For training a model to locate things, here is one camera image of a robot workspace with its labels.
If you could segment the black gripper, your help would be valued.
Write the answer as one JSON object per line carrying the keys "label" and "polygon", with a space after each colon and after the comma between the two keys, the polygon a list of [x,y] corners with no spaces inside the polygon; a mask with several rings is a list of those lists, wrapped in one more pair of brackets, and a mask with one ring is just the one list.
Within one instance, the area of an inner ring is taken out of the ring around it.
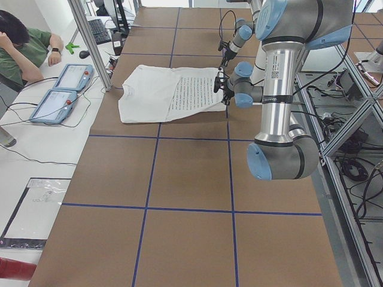
{"label": "black gripper", "polygon": [[231,99],[235,96],[235,93],[228,87],[228,79],[221,79],[220,80],[220,90],[223,91],[223,99],[222,103],[224,105],[230,105]]}
{"label": "black gripper", "polygon": [[236,44],[229,44],[224,47],[225,52],[221,61],[222,67],[226,67],[228,62],[234,59],[238,53],[238,46]]}

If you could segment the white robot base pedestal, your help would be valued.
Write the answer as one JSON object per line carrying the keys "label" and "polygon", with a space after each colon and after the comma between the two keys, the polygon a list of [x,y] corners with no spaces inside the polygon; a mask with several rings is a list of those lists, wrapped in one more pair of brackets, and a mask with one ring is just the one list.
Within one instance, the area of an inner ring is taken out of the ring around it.
{"label": "white robot base pedestal", "polygon": [[262,43],[259,44],[256,59],[254,61],[253,72],[250,76],[251,82],[257,86],[263,84],[266,69],[266,53],[262,49]]}

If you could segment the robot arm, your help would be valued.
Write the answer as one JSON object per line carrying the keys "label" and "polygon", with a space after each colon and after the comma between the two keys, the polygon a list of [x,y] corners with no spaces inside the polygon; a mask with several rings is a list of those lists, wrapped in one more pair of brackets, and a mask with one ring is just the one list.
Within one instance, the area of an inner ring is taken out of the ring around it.
{"label": "robot arm", "polygon": [[255,34],[256,23],[262,8],[263,1],[259,0],[250,0],[250,1],[227,1],[228,3],[240,3],[246,2],[250,5],[252,21],[246,21],[242,18],[235,17],[235,28],[233,33],[233,38],[231,41],[224,41],[221,31],[220,43],[218,46],[218,51],[224,50],[224,54],[221,60],[220,68],[224,69],[227,67],[228,62],[236,57],[244,44]]}
{"label": "robot arm", "polygon": [[[312,50],[345,42],[352,29],[352,1],[250,1],[252,20],[237,19],[233,39],[220,42],[224,51],[214,80],[240,108],[262,104],[260,132],[247,149],[251,174],[260,180],[299,179],[309,176],[319,162],[314,139],[291,114],[294,78]],[[240,62],[230,75],[225,68],[255,36],[265,53],[262,86],[251,82],[253,67]]]}

